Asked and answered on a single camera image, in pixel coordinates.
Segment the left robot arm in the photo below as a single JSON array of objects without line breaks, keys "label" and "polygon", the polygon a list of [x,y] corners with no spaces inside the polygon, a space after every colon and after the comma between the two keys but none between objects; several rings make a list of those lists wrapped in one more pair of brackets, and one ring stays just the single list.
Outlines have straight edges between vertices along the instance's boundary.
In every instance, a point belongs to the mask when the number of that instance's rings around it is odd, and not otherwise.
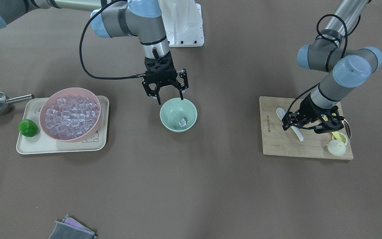
[{"label": "left robot arm", "polygon": [[335,132],[346,127],[338,102],[362,85],[382,64],[382,52],[376,47],[348,50],[348,37],[360,21],[368,0],[343,0],[311,45],[304,45],[297,55],[299,66],[327,73],[296,111],[288,109],[282,117],[282,128],[313,130],[317,134]]}]

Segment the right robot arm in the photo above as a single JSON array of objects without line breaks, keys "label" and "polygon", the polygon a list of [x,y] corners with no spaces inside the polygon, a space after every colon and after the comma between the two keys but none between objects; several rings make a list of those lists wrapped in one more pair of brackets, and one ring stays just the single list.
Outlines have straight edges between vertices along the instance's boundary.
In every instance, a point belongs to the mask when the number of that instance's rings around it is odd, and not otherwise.
[{"label": "right robot arm", "polygon": [[179,99],[189,87],[185,69],[176,70],[169,40],[157,0],[0,0],[0,29],[30,12],[61,9],[88,14],[79,41],[79,59],[85,73],[99,80],[124,80],[124,77],[99,77],[85,67],[82,46],[91,27],[102,38],[137,37],[144,53],[145,72],[127,76],[140,78],[147,96],[161,102],[161,88],[173,86]]}]

